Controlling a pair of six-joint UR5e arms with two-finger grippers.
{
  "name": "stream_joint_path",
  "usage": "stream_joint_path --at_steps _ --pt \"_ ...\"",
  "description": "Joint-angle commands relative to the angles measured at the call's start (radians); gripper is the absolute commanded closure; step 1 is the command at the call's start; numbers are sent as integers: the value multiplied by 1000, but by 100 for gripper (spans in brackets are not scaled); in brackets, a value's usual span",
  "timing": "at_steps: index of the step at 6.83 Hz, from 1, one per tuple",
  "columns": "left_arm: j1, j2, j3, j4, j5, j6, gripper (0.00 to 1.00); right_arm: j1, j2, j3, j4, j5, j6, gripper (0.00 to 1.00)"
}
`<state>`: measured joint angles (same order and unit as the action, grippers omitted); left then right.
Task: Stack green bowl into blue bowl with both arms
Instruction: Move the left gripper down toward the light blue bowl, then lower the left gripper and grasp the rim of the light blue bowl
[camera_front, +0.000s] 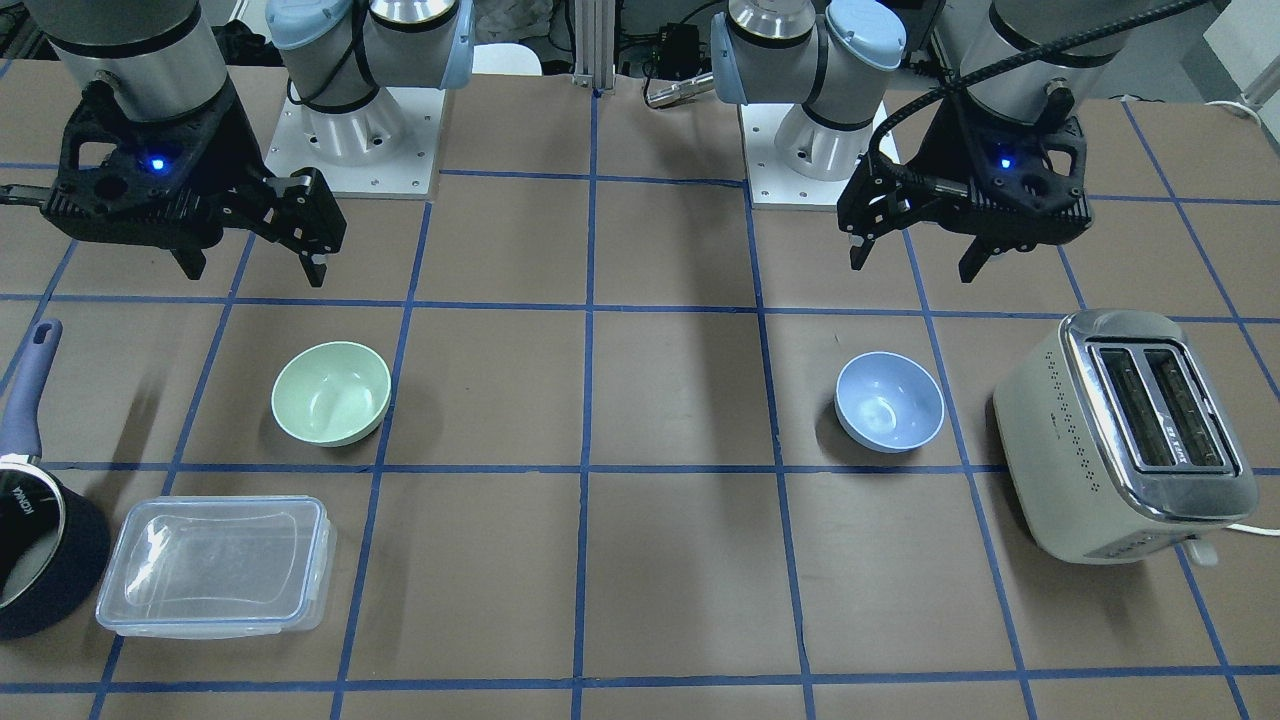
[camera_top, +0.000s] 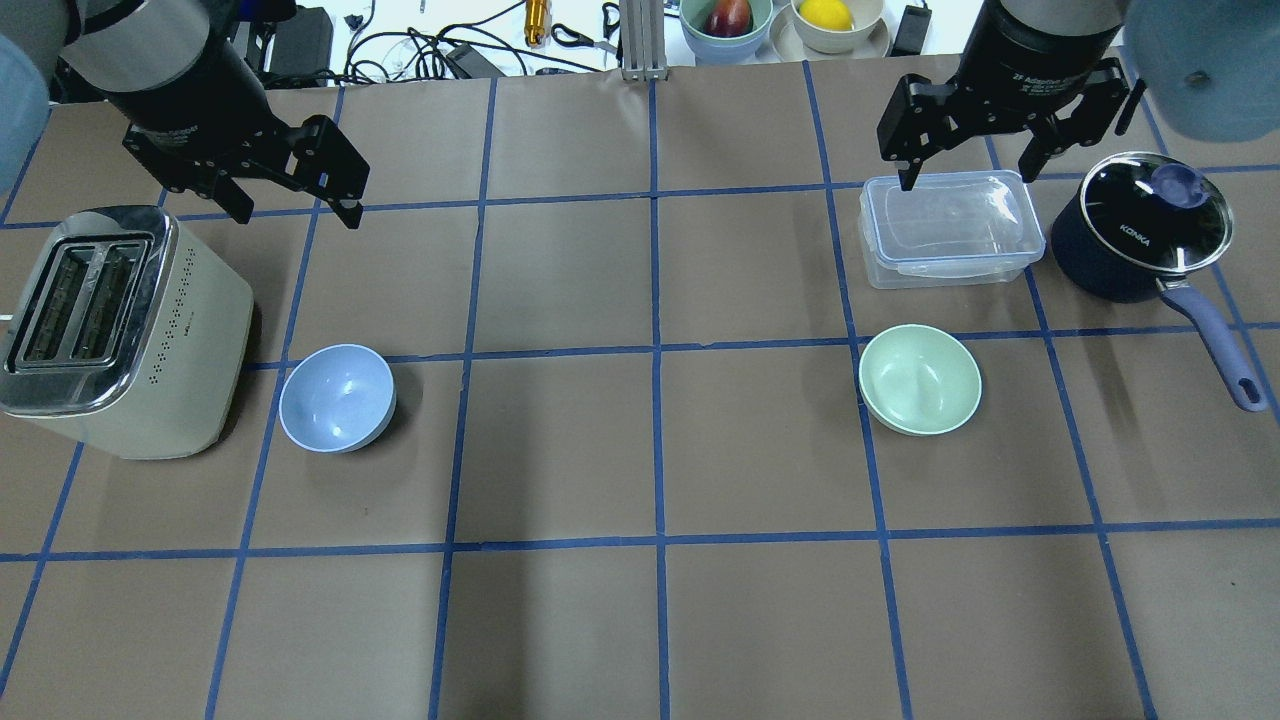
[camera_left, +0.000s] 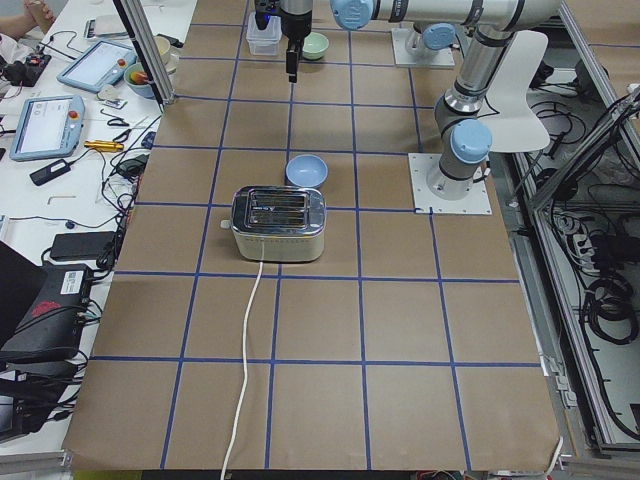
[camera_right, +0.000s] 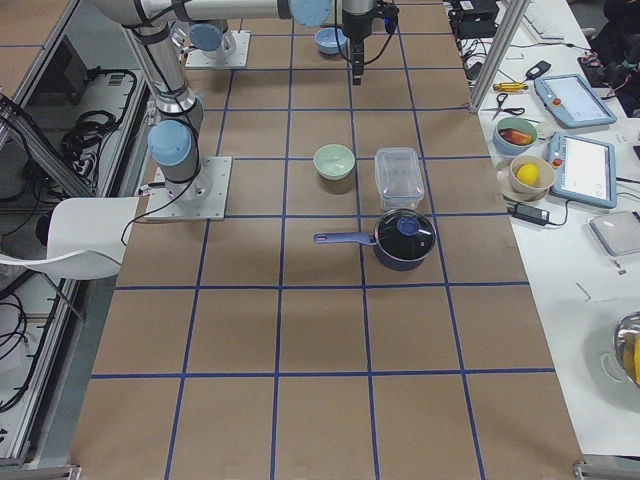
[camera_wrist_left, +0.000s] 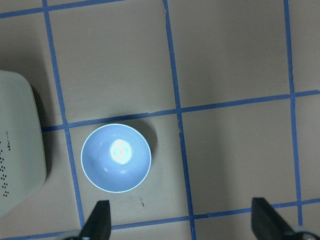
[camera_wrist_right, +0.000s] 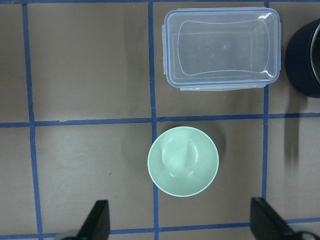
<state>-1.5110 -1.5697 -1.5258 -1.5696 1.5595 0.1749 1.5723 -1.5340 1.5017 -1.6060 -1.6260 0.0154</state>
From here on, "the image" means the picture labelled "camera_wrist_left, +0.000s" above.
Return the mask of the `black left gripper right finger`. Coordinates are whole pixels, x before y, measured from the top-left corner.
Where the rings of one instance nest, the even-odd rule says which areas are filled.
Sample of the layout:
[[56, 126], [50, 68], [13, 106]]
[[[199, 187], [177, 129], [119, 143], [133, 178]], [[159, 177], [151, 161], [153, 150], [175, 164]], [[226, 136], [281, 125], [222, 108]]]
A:
[[263, 197], [251, 200], [251, 230], [257, 240], [294, 240], [296, 234]]

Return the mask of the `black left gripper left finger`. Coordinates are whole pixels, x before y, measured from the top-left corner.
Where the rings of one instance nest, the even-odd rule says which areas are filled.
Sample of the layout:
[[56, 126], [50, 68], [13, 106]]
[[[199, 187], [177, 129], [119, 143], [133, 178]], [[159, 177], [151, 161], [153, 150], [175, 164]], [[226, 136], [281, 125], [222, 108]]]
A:
[[80, 240], [108, 240], [111, 236], [111, 208], [109, 200], [99, 200], [82, 228]]

